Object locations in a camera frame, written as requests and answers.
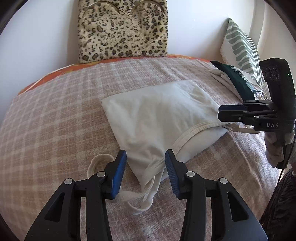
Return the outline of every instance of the orange bed sheet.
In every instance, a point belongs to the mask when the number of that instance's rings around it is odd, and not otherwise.
[[[186,58],[186,59],[198,59],[204,62],[209,62],[209,60],[206,59],[202,59],[202,58],[195,58],[195,57],[189,57],[189,56],[184,56],[184,55],[173,55],[173,54],[169,54],[166,56],[167,58]],[[96,61],[96,62],[92,62],[92,63],[87,63],[87,64],[74,64],[71,65],[69,67],[66,67],[64,69],[60,69],[57,70],[53,73],[50,73],[46,76],[44,76],[42,79],[35,81],[34,83],[28,85],[27,87],[25,87],[24,89],[22,89],[18,95],[33,90],[38,86],[41,86],[42,84],[45,84],[46,82],[51,81],[52,79],[54,79],[55,77],[58,77],[60,75],[72,72],[72,71],[76,71],[76,70],[80,70],[80,69],[84,69],[84,68],[88,68],[91,66],[94,66],[96,64],[103,64],[103,63],[112,63],[112,62],[117,62],[117,61],[121,61],[121,60],[126,60],[126,59],[139,59],[139,58],[154,58],[154,57],[128,57],[128,58],[114,58],[114,59],[106,59],[106,60],[100,60],[100,61]]]

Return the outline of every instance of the blue gripper pad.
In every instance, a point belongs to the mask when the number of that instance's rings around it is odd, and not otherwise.
[[[172,150],[167,150],[165,152],[165,165],[168,171],[173,193],[177,198],[180,198],[180,185],[184,182],[184,175],[188,170],[183,162],[177,161]]]
[[[111,188],[108,199],[114,199],[119,193],[124,169],[126,167],[126,158],[126,151],[120,150],[115,161],[107,163],[104,169],[104,172],[107,174],[107,182]]]

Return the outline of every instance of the green fabric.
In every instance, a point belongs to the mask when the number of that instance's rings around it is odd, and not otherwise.
[[[237,61],[236,67],[249,73],[262,86],[264,78],[259,66],[260,58],[257,48],[249,36],[231,18],[228,19],[225,41],[228,41],[232,45],[231,48]]]
[[[231,65],[222,64],[218,61],[211,61],[211,63],[217,69],[223,71],[225,74],[228,75],[243,100],[255,100],[252,90],[247,85],[248,80],[245,78],[245,76],[242,75],[241,72],[236,70]]]

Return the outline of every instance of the leopard print fabric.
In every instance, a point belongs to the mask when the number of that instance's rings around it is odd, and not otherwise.
[[[79,0],[79,63],[165,56],[167,11],[166,0]]]

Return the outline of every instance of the dark green garment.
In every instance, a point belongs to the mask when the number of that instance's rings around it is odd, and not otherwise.
[[[247,86],[246,82],[248,80],[245,76],[242,75],[241,72],[236,70],[233,66],[222,64],[218,61],[211,61],[212,65],[214,65],[217,69],[223,71],[228,75],[237,92],[241,96],[243,100],[255,100],[254,94],[252,90]]]

